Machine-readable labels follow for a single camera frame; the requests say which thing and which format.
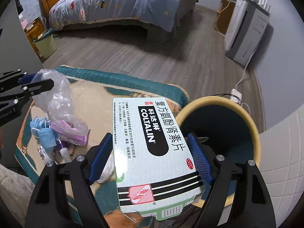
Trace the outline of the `clear plastic bag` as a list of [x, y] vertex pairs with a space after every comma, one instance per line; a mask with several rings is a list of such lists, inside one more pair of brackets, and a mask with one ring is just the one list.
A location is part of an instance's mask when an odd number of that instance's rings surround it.
[[72, 89], [69, 80], [64, 74], [56, 70], [39, 70], [32, 82], [51, 79], [54, 87], [47, 92], [33, 96], [35, 105], [45, 112], [51, 121], [70, 121], [75, 126], [85, 123], [75, 114]]

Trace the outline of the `pink face mask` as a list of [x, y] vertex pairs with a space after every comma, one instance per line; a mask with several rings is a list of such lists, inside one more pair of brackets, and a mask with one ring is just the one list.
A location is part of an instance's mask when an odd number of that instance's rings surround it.
[[90, 128], [86, 123], [80, 123], [75, 126], [70, 121], [60, 120], [57, 122], [51, 121], [50, 126], [62, 141], [70, 142], [77, 146], [85, 146], [87, 144]]

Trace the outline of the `purple white tube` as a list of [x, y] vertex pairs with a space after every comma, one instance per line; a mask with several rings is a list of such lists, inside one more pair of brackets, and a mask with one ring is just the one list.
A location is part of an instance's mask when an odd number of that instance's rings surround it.
[[59, 138], [56, 138], [56, 143], [57, 143], [57, 150], [59, 150], [61, 157], [65, 160], [66, 163], [71, 162], [72, 160], [69, 152], [70, 143], [66, 141], [62, 141]]

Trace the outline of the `white tissue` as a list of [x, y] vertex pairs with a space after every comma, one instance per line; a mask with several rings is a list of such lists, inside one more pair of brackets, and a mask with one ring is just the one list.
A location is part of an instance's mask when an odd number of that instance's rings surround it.
[[113, 172], [114, 172], [114, 157], [113, 154], [111, 153], [103, 169], [103, 172], [101, 173], [101, 176], [99, 177], [98, 180], [96, 180], [97, 183], [101, 184], [108, 181], [111, 178]]

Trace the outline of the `white Coltalin medicine box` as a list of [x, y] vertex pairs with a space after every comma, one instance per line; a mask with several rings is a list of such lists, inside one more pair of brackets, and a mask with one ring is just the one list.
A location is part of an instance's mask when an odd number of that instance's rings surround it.
[[114, 98], [113, 156], [122, 213], [166, 220], [205, 187], [163, 97]]

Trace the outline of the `small green trash bin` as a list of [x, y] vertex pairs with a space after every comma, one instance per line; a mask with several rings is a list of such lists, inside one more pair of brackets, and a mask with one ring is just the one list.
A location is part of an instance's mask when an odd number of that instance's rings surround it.
[[33, 40], [33, 43], [37, 47], [39, 53], [45, 59], [50, 57], [57, 50], [52, 28], [49, 28], [41, 33]]

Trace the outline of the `yellow teal trash bin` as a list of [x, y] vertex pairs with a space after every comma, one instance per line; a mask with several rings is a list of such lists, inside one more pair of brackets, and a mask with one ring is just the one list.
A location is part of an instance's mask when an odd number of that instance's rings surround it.
[[232, 100], [202, 97], [187, 104], [176, 116], [184, 137], [194, 133], [216, 155], [237, 164], [260, 164], [261, 143], [249, 113]]

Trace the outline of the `blue face mask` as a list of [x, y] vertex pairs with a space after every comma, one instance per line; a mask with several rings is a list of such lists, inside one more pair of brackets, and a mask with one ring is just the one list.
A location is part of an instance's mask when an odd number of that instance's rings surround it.
[[30, 122], [30, 130], [44, 149], [51, 150], [57, 146], [53, 129], [47, 118], [36, 117]]

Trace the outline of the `wooden bedside cabinet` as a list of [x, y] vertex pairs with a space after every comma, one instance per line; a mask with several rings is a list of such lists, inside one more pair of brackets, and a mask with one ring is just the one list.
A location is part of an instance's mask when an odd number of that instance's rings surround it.
[[31, 47], [33, 48], [34, 52], [36, 53], [39, 59], [41, 58], [40, 52], [35, 46], [33, 40], [37, 38], [40, 34], [42, 34], [44, 31], [45, 31], [45, 26], [40, 17], [37, 17], [32, 22], [28, 23], [24, 29], [24, 33], [26, 34]]

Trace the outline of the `teal orange patterned rug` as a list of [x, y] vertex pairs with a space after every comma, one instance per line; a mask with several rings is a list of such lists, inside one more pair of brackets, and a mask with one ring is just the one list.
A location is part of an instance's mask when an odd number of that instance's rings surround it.
[[[187, 92], [173, 84], [65, 65], [56, 70], [71, 83], [75, 114], [90, 128], [86, 146], [69, 148], [71, 158], [86, 154], [90, 147], [101, 142], [106, 133], [112, 132], [112, 100], [115, 97], [164, 97], [174, 115], [190, 101]], [[38, 152], [40, 144], [31, 134], [30, 122], [36, 117], [46, 116], [31, 102], [17, 138], [15, 158], [33, 183], [37, 183], [44, 162]], [[91, 189], [110, 227], [159, 227], [155, 218], [121, 213], [114, 175], [105, 183], [94, 183]]]

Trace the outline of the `white power strip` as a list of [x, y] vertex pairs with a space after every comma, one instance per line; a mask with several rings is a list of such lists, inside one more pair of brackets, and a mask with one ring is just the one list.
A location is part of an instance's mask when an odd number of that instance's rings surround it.
[[230, 93], [230, 100], [235, 102], [236, 104], [241, 105], [242, 103], [242, 93], [240, 93], [236, 89], [232, 89]]

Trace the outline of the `bed with blue quilt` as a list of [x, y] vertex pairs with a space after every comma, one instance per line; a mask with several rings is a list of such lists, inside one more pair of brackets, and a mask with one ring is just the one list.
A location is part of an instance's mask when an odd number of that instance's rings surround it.
[[40, 0], [54, 31], [139, 25], [147, 40], [163, 43], [176, 36], [180, 20], [198, 0]]

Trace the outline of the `white grey air purifier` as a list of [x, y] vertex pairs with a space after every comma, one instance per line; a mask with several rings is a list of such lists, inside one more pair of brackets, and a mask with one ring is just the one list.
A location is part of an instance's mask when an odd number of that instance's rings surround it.
[[251, 0], [237, 0], [224, 36], [225, 55], [246, 65], [264, 35], [269, 17], [263, 5]]

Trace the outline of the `wooden nightstand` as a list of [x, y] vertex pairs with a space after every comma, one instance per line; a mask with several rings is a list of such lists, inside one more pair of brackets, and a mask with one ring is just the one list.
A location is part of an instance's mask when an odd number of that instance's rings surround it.
[[217, 20], [215, 29], [225, 35], [232, 18], [235, 2], [233, 0], [221, 0], [219, 9], [217, 10]]

